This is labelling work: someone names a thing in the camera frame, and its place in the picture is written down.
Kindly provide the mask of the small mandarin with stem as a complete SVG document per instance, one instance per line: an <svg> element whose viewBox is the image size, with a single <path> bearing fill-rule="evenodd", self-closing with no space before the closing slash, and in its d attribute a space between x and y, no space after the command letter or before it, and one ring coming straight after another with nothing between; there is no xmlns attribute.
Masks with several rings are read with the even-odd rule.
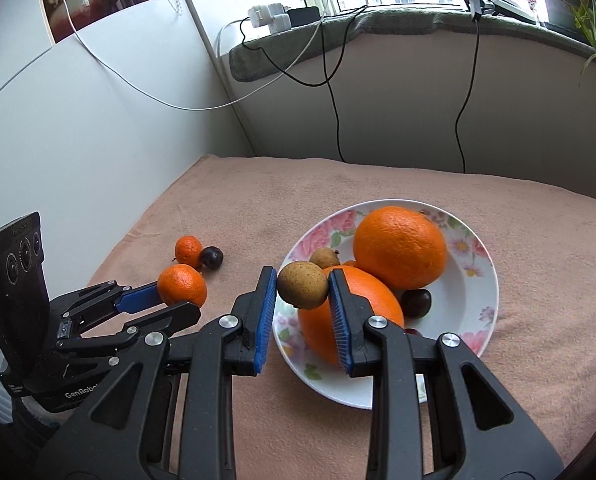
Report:
<svg viewBox="0 0 596 480"><path fill-rule="evenodd" d="M187 266L199 269L201 267L200 256L202 251L203 246L196 236L184 235L175 243L174 260L177 263L187 264Z"/></svg>

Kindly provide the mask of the dark purple plum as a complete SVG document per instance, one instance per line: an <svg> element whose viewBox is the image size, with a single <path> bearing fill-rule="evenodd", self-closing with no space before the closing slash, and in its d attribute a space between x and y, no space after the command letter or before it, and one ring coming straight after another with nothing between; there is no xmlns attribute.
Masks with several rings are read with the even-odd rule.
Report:
<svg viewBox="0 0 596 480"><path fill-rule="evenodd" d="M205 268L215 271L222 266L224 254L220 248L207 246L200 252L199 260Z"/></svg>

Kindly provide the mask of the brown kiwi fruit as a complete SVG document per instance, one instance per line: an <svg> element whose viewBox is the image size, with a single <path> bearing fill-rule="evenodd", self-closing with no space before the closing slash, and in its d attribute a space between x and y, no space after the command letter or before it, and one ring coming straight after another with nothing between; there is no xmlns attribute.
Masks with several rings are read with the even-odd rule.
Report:
<svg viewBox="0 0 596 480"><path fill-rule="evenodd" d="M318 308L328 296L328 281L324 271L310 261L288 263L277 276L278 295L297 309Z"/></svg>

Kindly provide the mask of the large orange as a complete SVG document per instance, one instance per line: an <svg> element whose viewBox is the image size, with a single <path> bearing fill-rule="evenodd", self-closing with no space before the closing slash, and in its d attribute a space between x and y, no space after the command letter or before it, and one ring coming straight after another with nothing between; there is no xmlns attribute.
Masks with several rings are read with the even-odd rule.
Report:
<svg viewBox="0 0 596 480"><path fill-rule="evenodd" d="M332 270L343 271L350 292L365 297L375 314L384 316L400 327L405 326L399 300L382 281L355 266L330 266L324 270L324 274L328 276ZM338 351L329 301L325 300L315 309L299 309L298 318L307 348L325 362L338 366Z"/></svg>
<svg viewBox="0 0 596 480"><path fill-rule="evenodd" d="M395 290L424 288L447 266L441 230L420 212L399 206L371 211L353 240L356 266Z"/></svg>

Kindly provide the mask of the small brown kiwi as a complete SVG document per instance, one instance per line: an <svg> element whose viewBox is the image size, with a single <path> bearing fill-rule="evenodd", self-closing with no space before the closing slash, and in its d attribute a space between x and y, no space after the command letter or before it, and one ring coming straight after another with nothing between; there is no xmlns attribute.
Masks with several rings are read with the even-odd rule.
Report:
<svg viewBox="0 0 596 480"><path fill-rule="evenodd" d="M339 266L340 259L337 250L330 247L321 247L315 249L309 259L311 263L316 264L321 269L327 269L331 266Z"/></svg>

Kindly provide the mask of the floral white plate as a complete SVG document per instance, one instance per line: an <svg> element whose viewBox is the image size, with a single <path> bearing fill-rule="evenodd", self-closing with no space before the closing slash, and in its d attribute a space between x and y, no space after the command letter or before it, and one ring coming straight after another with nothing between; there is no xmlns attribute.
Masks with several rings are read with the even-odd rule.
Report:
<svg viewBox="0 0 596 480"><path fill-rule="evenodd" d="M447 266L427 289L432 296L430 312L407 323L428 338L451 332L481 356L494 332L498 313L498 279L492 258L480 238L455 214L418 200L368 200L345 207L319 220L289 250L283 263L305 260L317 248L337 250L343 261L353 258L354 230L371 211L400 206L416 210L432 221L447 243ZM350 408L369 410L373 383L351 378L307 348L298 310L281 298L275 301L272 335L281 356L292 371L325 398Z"/></svg>

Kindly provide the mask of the white power strip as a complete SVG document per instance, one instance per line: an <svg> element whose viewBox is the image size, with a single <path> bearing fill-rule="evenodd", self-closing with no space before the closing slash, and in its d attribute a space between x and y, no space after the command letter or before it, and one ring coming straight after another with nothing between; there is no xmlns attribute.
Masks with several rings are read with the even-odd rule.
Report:
<svg viewBox="0 0 596 480"><path fill-rule="evenodd" d="M253 28L267 27L271 34L292 29L290 16L281 3L253 6L248 11L248 18Z"/></svg>

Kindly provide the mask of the black power adapter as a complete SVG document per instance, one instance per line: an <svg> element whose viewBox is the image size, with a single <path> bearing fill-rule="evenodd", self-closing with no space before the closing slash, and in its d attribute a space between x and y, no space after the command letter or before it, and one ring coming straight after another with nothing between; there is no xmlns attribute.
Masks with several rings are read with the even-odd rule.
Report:
<svg viewBox="0 0 596 480"><path fill-rule="evenodd" d="M286 13L289 16L292 27L315 23L322 17L321 11L317 6L301 6L301 8L288 9Z"/></svg>

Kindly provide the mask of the black device on windowsill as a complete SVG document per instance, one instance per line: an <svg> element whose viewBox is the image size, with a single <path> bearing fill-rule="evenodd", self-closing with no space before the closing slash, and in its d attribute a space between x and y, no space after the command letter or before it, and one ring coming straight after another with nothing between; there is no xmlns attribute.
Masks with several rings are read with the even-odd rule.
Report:
<svg viewBox="0 0 596 480"><path fill-rule="evenodd" d="M502 15L513 18L521 23L535 25L537 19L532 14L523 11L518 4L511 0L464 0L473 21L478 21L483 15Z"/></svg>

